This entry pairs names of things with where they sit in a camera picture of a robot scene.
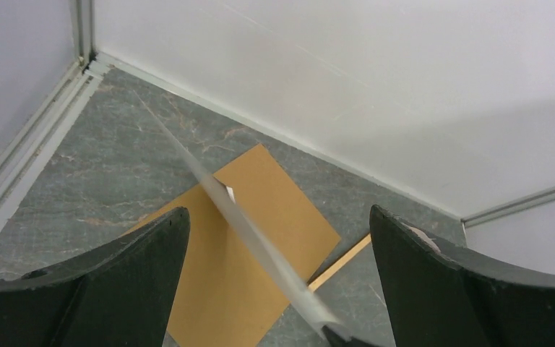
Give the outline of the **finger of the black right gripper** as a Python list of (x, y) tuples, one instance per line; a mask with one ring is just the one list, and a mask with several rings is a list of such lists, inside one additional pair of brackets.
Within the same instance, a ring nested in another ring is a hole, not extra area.
[(377, 347), (377, 345), (351, 335), (348, 332), (339, 332), (336, 327), (325, 325), (322, 327), (329, 346), (332, 347)]

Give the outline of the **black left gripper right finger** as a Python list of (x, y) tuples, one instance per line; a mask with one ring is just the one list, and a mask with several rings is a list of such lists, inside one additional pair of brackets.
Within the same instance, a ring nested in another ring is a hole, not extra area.
[(410, 228), (378, 205), (369, 229), (397, 346), (555, 346), (555, 275)]

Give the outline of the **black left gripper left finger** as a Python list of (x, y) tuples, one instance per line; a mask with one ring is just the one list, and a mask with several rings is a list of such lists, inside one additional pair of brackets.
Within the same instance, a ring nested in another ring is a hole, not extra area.
[(0, 346), (161, 346), (191, 228), (175, 208), (107, 244), (0, 280)]

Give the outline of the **printed photo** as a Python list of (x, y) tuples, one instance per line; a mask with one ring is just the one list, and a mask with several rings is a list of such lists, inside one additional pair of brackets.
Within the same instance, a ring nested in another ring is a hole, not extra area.
[(308, 288), (283, 254), (231, 199), (227, 189), (177, 140), (148, 106), (145, 108), (225, 220), (310, 327), (324, 339), (322, 327), (325, 325), (336, 327), (339, 332), (350, 333), (327, 305)]

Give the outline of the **wooden picture frame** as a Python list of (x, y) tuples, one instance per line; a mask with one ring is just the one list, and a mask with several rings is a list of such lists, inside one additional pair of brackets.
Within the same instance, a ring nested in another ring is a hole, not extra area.
[(352, 246), (342, 257), (332, 263), (323, 273), (321, 273), (317, 278), (310, 282), (308, 288), (312, 291), (316, 291), (370, 243), (371, 235), (367, 234), (358, 243)]

